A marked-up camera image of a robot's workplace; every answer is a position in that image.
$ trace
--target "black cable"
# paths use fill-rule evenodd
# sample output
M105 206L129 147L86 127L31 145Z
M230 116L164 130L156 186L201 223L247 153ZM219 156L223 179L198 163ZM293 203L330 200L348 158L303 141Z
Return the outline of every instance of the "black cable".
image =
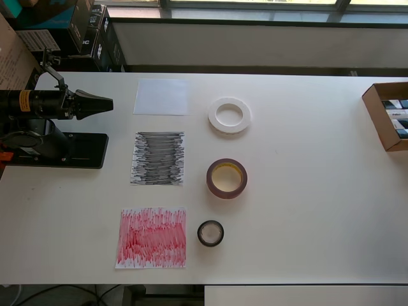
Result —
M56 289L56 288L59 288L59 287L64 287L64 286L80 289L80 290L82 290L82 291L85 291L85 292L89 293L90 295L95 296L97 300L100 300L100 298L99 298L95 293L93 293L91 290L85 289L85 288L83 288L83 287L76 286L76 285L56 285L56 286L54 286L54 287L41 290L41 291L39 291L39 292L37 292L37 293L35 293L35 294L29 296L28 298L26 298L25 300L23 300L23 301L21 301L20 303L16 304L15 306L21 306L21 305L25 304L26 302L28 302L29 300L35 298L36 296L42 295L43 293L46 293L46 292L51 291L51 290L53 290L53 289ZM108 306L104 301L101 301L101 303L102 303L104 306Z
M98 290L96 288L96 284L94 285L94 287L95 287L95 295L96 295L96 306L99 306Z
M106 291L98 298L97 303L98 303L99 301L101 301L102 303L105 303L105 302L102 300L102 297L104 297L105 295L107 295L107 294L108 294L109 292L111 292L113 289L118 288L119 286L120 286L120 284L119 284L119 285L114 285L114 287L112 287L112 288L106 290Z

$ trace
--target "red scribbles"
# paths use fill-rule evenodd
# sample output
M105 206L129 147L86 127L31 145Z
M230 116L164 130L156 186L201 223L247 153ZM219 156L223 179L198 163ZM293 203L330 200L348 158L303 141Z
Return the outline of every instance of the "red scribbles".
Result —
M122 211L116 268L185 266L184 208L136 208Z

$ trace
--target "black packaging box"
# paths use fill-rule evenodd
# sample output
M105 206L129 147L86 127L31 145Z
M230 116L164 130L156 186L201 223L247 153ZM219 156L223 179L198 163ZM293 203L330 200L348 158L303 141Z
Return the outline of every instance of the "black packaging box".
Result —
M103 41L109 50L115 70L120 71L120 67L126 65L126 60L117 39L115 28L110 22L108 9L105 5L95 4L92 7L91 17L89 19L89 28L98 29L101 32Z
M31 52L51 48L55 55L81 51L94 0L39 0L10 20Z
M108 49L97 29L88 29L79 55L61 58L58 71L113 71Z

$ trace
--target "tape roll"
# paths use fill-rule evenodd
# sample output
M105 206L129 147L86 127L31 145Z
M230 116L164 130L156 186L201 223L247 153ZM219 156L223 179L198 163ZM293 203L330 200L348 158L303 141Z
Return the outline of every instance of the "tape roll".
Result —
M205 221L197 230L198 240L206 247L219 245L224 238L224 228L215 220Z
M242 120L235 125L227 125L220 121L217 116L217 112L221 107L232 107L239 108L242 112ZM243 131L251 123L251 111L248 106L235 98L221 98L214 102L208 109L208 119L211 122L212 126L215 127L220 132L226 134L235 134Z
M245 168L234 159L219 159L207 171L207 186L221 199L236 198L245 189L247 182Z

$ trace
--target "black stand base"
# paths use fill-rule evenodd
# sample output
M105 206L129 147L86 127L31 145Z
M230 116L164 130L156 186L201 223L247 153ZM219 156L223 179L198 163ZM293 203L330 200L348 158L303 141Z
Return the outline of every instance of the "black stand base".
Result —
M100 169L105 160L108 135L90 133L64 133L71 142L71 152L62 159L49 159L30 155L23 150L14 152L14 157L7 162L10 166L37 166L53 168Z

